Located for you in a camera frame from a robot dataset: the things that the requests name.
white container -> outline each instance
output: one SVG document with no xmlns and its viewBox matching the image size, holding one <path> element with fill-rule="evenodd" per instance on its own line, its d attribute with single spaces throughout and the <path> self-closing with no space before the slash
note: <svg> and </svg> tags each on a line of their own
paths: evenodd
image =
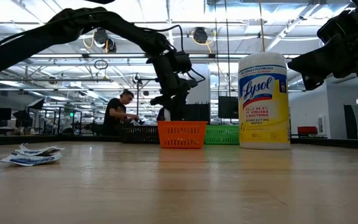
<svg viewBox="0 0 358 224">
<path fill-rule="evenodd" d="M 289 149 L 287 65 L 282 54 L 264 52 L 239 61 L 240 146 Z"/>
</svg>

lysol logo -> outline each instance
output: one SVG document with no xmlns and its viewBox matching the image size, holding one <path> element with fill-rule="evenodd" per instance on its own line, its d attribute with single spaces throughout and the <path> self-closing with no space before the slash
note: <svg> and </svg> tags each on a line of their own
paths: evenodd
<svg viewBox="0 0 358 224">
<path fill-rule="evenodd" d="M 263 75 L 250 80 L 243 88 L 244 109 L 250 103 L 262 100 L 271 100 L 273 97 L 273 77 Z"/>
</svg>

table surface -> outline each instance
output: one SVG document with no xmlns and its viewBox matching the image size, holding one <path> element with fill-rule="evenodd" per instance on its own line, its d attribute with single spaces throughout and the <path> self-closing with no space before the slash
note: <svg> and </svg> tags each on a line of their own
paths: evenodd
<svg viewBox="0 0 358 224">
<path fill-rule="evenodd" d="M 47 165 L 0 162 L 0 223 L 357 223 L 358 150 L 115 142 L 65 147 Z M 0 160 L 17 146 L 0 146 Z"/>
</svg>

green basket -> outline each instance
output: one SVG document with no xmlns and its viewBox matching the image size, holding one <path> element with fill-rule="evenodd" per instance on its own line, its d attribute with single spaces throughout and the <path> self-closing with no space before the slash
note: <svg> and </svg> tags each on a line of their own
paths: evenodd
<svg viewBox="0 0 358 224">
<path fill-rule="evenodd" d="M 224 125 L 208 125 L 206 127 L 205 144 L 239 144 L 239 127 Z"/>
</svg>

plastic basket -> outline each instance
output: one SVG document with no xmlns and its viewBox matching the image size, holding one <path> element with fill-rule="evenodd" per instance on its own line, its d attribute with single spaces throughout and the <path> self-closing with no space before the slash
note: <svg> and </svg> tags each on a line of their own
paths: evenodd
<svg viewBox="0 0 358 224">
<path fill-rule="evenodd" d="M 159 121 L 158 133 L 162 148 L 201 149 L 207 121 Z"/>
<path fill-rule="evenodd" d="M 208 125 L 205 144 L 239 144 L 239 127 Z"/>
<path fill-rule="evenodd" d="M 123 143 L 160 143 L 157 126 L 121 126 L 119 135 Z"/>
</svg>

